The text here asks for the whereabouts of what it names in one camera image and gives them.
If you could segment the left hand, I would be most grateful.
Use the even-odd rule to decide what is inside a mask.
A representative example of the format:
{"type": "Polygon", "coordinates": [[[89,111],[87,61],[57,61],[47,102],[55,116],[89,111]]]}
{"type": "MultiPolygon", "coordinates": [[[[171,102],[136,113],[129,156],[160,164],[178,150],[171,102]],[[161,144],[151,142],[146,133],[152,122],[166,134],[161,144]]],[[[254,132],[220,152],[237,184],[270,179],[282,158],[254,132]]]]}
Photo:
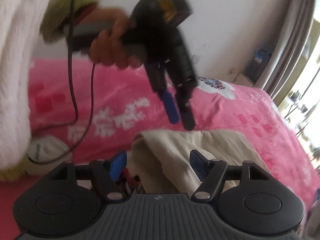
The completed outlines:
{"type": "Polygon", "coordinates": [[[133,26],[125,11],[116,7],[92,5],[87,7],[77,20],[80,23],[113,22],[111,31],[101,31],[92,42],[89,50],[89,58],[92,62],[100,63],[107,67],[116,65],[119,69],[139,68],[142,66],[138,57],[126,54],[120,40],[121,36],[133,26]]]}

